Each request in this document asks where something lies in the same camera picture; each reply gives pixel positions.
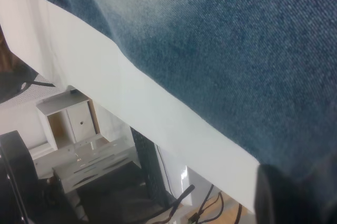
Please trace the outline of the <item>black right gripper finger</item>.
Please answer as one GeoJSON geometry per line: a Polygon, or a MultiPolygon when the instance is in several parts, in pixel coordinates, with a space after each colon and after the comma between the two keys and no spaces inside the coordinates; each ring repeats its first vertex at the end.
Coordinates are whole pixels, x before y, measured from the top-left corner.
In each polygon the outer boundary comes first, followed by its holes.
{"type": "Polygon", "coordinates": [[[300,190],[289,178],[271,165],[258,167],[254,199],[257,223],[300,223],[302,207],[300,190]]]}

